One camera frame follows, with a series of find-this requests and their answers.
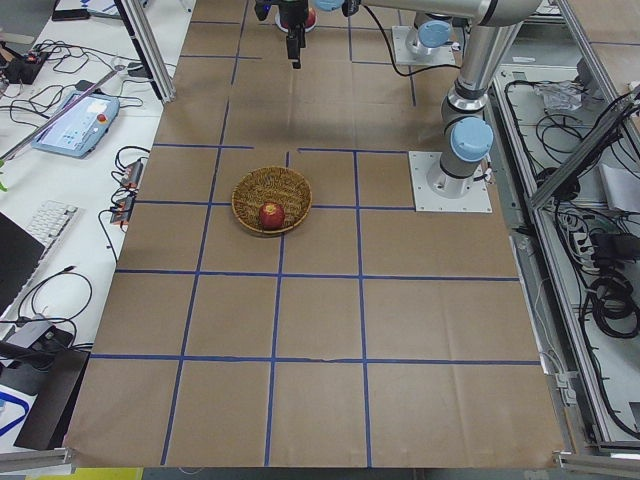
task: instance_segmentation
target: keyboard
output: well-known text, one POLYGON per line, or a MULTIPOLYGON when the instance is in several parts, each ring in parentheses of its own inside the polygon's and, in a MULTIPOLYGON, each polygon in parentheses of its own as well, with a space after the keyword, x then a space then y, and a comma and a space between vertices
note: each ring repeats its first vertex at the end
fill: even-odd
POLYGON ((78 207, 48 200, 44 202, 31 218, 26 231, 44 245, 42 258, 62 235, 78 211, 78 207))

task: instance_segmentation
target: white mounting plate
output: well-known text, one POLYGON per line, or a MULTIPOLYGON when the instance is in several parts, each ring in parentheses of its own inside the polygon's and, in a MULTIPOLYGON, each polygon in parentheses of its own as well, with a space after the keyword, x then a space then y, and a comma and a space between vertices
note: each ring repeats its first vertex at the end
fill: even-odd
MULTIPOLYGON (((409 152, 411 183, 416 212, 492 213, 489 192, 484 181, 473 182, 471 190, 462 198, 444 198, 427 184, 427 172, 440 161, 440 152, 409 152)), ((478 166, 474 176, 482 175, 478 166)))
POLYGON ((456 59, 453 50, 449 46, 436 48, 428 57, 416 57, 407 48, 407 35, 412 27, 394 26, 393 47, 396 54, 396 65, 455 65, 456 59))

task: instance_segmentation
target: white desk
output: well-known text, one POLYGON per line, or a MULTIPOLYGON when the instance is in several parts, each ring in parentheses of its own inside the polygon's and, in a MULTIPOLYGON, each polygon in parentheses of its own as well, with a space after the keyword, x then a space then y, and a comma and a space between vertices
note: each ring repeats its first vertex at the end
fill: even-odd
MULTIPOLYGON (((146 13, 165 62, 176 65, 191 12, 188 12, 181 2, 156 0, 149 2, 146 13)), ((50 21, 37 43, 46 39, 62 40, 68 44, 137 58, 127 32, 119 20, 93 17, 77 22, 50 21)), ((68 61, 63 67, 73 70, 77 65, 78 63, 68 61)), ((169 67, 170 73, 173 70, 173 67, 169 67)), ((48 85, 75 84, 81 79, 95 82, 107 72, 107 67, 97 60, 89 62, 75 74, 54 72, 52 63, 49 62, 43 67, 34 85, 23 88, 19 98, 29 98, 48 85)), ((107 94, 116 94, 122 80, 122 77, 116 77, 105 84, 102 90, 107 94)), ((14 95, 17 92, 17 86, 12 86, 7 94, 14 95)), ((161 102, 157 100, 148 83, 127 84, 123 95, 140 97, 144 105, 140 108, 121 109, 109 132, 96 150, 85 159, 54 155, 27 147, 2 168, 1 178, 9 191, 0 192, 0 211, 19 225, 25 227, 40 204, 46 200, 55 200, 80 208, 73 223, 63 233, 54 250, 48 254, 47 260, 39 268, 33 281, 35 284, 69 265, 75 265, 77 272, 91 280, 91 303, 74 320, 78 326, 76 343, 92 342, 95 338, 115 269, 112 253, 106 248, 107 240, 97 220, 98 212, 109 208, 110 197, 117 188, 109 174, 114 167, 115 154, 125 145, 151 148, 163 110, 161 102)), ((8 105, 11 100, 2 98, 0 105, 8 105)), ((20 114, 19 117, 36 124, 43 121, 35 115, 20 114)), ((7 111, 0 111, 0 151, 4 153, 9 150, 31 130, 32 127, 11 122, 7 111)), ((121 159, 127 164, 142 154, 143 152, 136 151, 123 152, 121 159)), ((124 233, 108 224, 108 215, 105 214, 103 218, 115 249, 119 252, 124 233)), ((77 278, 63 277, 42 290, 42 294, 38 295, 38 304, 47 307, 45 314, 64 317, 72 315, 82 306, 86 293, 86 285, 77 281, 77 278)), ((18 396, 30 403, 35 399, 18 396)), ((14 412, 8 405, 0 415, 0 424, 10 422, 17 413, 17 410, 14 412)), ((0 437, 0 453, 21 450, 13 447, 18 432, 19 427, 16 427, 0 437)))

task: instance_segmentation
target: wicker basket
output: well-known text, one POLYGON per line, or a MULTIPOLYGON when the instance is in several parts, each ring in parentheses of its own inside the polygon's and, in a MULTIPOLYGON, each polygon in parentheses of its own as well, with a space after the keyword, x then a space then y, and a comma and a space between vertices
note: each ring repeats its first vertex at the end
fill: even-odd
POLYGON ((247 174, 233 189, 231 208, 238 221, 260 235, 288 232, 302 223, 311 208, 311 187, 298 172, 284 167, 264 167, 247 174), (284 208, 284 225, 278 230, 265 230, 259 219, 265 202, 279 203, 284 208))

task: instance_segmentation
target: black screen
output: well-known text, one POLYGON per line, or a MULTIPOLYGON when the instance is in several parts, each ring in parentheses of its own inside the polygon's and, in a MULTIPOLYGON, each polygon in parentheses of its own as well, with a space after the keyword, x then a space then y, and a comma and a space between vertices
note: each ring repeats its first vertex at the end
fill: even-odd
POLYGON ((0 314, 33 275, 44 245, 0 213, 0 314))

